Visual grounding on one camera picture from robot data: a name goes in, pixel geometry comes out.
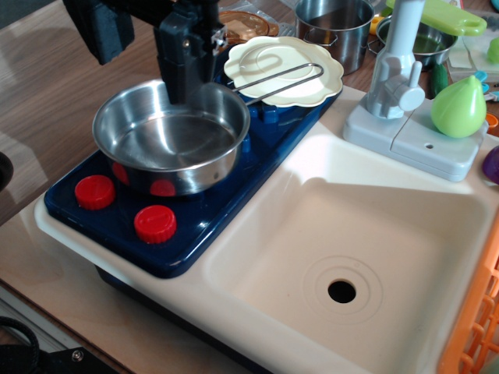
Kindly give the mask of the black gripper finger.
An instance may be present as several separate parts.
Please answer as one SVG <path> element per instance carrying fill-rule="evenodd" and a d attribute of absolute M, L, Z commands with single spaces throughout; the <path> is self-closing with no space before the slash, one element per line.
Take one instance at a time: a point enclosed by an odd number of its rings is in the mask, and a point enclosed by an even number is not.
<path fill-rule="evenodd" d="M 70 1 L 63 4 L 90 53 L 100 65 L 119 56 L 134 41 L 130 14 L 105 1 Z"/>
<path fill-rule="evenodd" d="M 183 104 L 212 81 L 214 64 L 227 45 L 217 1 L 177 1 L 154 29 L 157 60 L 172 104 Z"/>

